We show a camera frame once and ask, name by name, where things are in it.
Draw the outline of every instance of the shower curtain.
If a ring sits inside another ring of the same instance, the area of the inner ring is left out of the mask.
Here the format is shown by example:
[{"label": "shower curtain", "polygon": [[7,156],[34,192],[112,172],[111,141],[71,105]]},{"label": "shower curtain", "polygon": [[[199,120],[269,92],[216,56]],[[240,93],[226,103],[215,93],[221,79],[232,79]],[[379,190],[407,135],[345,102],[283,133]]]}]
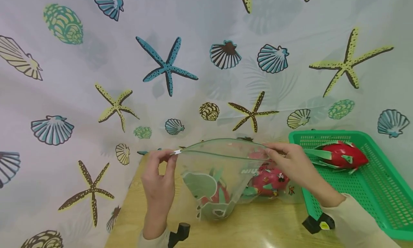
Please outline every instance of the shower curtain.
[{"label": "shower curtain", "polygon": [[102,248],[142,155],[218,137],[366,131],[413,186],[411,7],[0,0],[0,246]]}]

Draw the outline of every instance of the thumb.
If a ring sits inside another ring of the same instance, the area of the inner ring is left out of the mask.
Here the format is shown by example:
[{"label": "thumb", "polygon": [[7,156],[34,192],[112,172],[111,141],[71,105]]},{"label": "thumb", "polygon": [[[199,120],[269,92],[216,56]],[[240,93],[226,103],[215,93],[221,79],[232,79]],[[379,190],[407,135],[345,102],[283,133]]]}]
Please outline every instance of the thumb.
[{"label": "thumb", "polygon": [[277,151],[271,149],[271,148],[266,148],[265,152],[267,155],[272,159],[277,164],[284,164],[286,162],[286,158],[283,158]]},{"label": "thumb", "polygon": [[166,164],[165,169],[165,176],[167,178],[175,179],[175,168],[176,168],[176,160],[178,155],[173,155],[168,159],[168,163]]}]

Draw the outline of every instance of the starfish print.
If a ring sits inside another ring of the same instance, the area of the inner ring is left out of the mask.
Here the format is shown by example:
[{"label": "starfish print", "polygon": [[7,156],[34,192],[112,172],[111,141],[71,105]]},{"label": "starfish print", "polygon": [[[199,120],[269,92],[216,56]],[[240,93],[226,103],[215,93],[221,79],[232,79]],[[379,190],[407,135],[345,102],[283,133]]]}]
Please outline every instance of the starfish print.
[{"label": "starfish print", "polygon": [[358,89],[359,88],[359,79],[354,71],[354,66],[366,61],[374,56],[377,56],[383,52],[389,52],[394,49],[392,46],[384,46],[378,49],[374,49],[370,52],[365,53],[357,58],[353,58],[354,51],[357,45],[357,37],[359,35],[359,28],[354,28],[351,31],[350,38],[348,39],[346,55],[344,61],[319,61],[312,63],[309,67],[312,69],[330,69],[330,70],[338,70],[337,73],[334,75],[333,79],[330,81],[328,87],[324,91],[323,97],[327,96],[328,93],[332,90],[334,85],[337,83],[339,78],[346,73],[348,81],[350,84]]},{"label": "starfish print", "polygon": [[65,201],[65,203],[62,206],[60,206],[58,210],[64,210],[70,207],[71,205],[75,204],[76,202],[80,201],[81,199],[87,197],[89,194],[92,194],[92,203],[91,203],[92,204],[92,217],[93,217],[93,224],[96,227],[98,225],[98,205],[96,202],[95,193],[103,194],[104,196],[109,197],[111,199],[115,198],[108,191],[98,188],[98,184],[100,180],[102,179],[106,169],[108,169],[109,167],[109,163],[106,164],[106,166],[103,168],[103,170],[100,172],[100,174],[98,175],[98,177],[96,178],[94,182],[92,181],[92,178],[90,177],[90,174],[87,171],[85,165],[80,160],[79,160],[79,167],[80,167],[80,170],[82,171],[83,177],[85,178],[90,188],[85,191],[81,191],[75,194],[73,197],[70,197],[67,201]]},{"label": "starfish print", "polygon": [[111,107],[107,108],[106,110],[103,111],[103,113],[99,117],[99,123],[106,121],[111,117],[115,112],[118,113],[120,117],[120,123],[122,124],[122,130],[125,132],[125,117],[122,114],[123,112],[130,113],[131,115],[136,116],[136,114],[130,109],[129,107],[123,106],[122,102],[125,101],[125,99],[128,98],[132,94],[132,90],[128,89],[125,92],[121,93],[118,99],[115,101],[112,96],[110,96],[106,90],[103,89],[101,85],[98,83],[95,84],[96,89],[99,91],[101,95],[112,105]]},{"label": "starfish print", "polygon": [[159,68],[152,70],[149,74],[146,75],[146,77],[144,77],[144,82],[149,82],[155,77],[161,74],[165,74],[166,87],[168,88],[169,96],[172,96],[172,93],[174,91],[174,84],[172,83],[172,73],[178,74],[179,76],[188,79],[198,80],[198,77],[194,74],[191,74],[188,71],[180,69],[178,67],[172,66],[179,52],[181,44],[180,37],[178,37],[175,40],[174,45],[172,46],[171,51],[169,52],[169,56],[166,62],[162,60],[159,54],[146,41],[139,38],[138,36],[136,36],[136,41],[138,41],[142,48],[146,50],[146,52],[156,61],[156,63],[160,65]]},{"label": "starfish print", "polygon": [[269,112],[258,112],[258,109],[261,105],[261,102],[264,99],[264,95],[265,95],[265,91],[262,91],[261,94],[258,96],[257,101],[255,102],[255,106],[252,110],[252,112],[248,111],[247,109],[245,109],[244,107],[240,106],[239,104],[234,104],[233,102],[229,102],[228,104],[235,108],[236,110],[243,112],[245,114],[247,114],[248,116],[245,117],[244,119],[242,119],[233,129],[233,131],[236,131],[239,127],[241,127],[241,125],[243,125],[245,123],[245,121],[247,121],[249,118],[252,118],[252,128],[254,129],[254,132],[256,133],[258,131],[258,123],[256,120],[256,116],[262,116],[262,115],[269,115],[269,114],[276,114],[279,113],[278,111],[269,111]]}]

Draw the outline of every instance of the sleeve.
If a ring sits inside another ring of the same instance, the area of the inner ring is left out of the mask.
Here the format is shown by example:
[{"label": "sleeve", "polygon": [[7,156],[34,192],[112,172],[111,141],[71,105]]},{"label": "sleeve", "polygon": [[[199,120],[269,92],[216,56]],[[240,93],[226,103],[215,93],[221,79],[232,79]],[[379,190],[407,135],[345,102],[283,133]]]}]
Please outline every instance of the sleeve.
[{"label": "sleeve", "polygon": [[168,248],[170,233],[171,231],[165,229],[165,232],[163,232],[160,237],[152,240],[146,240],[141,231],[138,239],[138,248]]},{"label": "sleeve", "polygon": [[336,236],[346,248],[400,248],[353,197],[343,195],[340,205],[321,210],[333,218]]}]

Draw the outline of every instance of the green mesh basket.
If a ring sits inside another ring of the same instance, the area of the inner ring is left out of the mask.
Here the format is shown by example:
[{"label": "green mesh basket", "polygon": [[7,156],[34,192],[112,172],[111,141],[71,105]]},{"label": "green mesh basket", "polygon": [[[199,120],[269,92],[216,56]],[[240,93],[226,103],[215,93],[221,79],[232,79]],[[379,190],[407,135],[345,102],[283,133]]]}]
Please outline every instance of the green mesh basket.
[{"label": "green mesh basket", "polygon": [[[361,131],[313,130],[291,132],[289,140],[302,148],[331,140],[353,142],[369,159],[367,165],[352,175],[323,166],[316,166],[318,172],[337,191],[353,196],[389,237],[413,240],[413,191],[370,136]],[[319,218],[320,204],[307,190],[303,189],[303,194],[308,214]]]}]

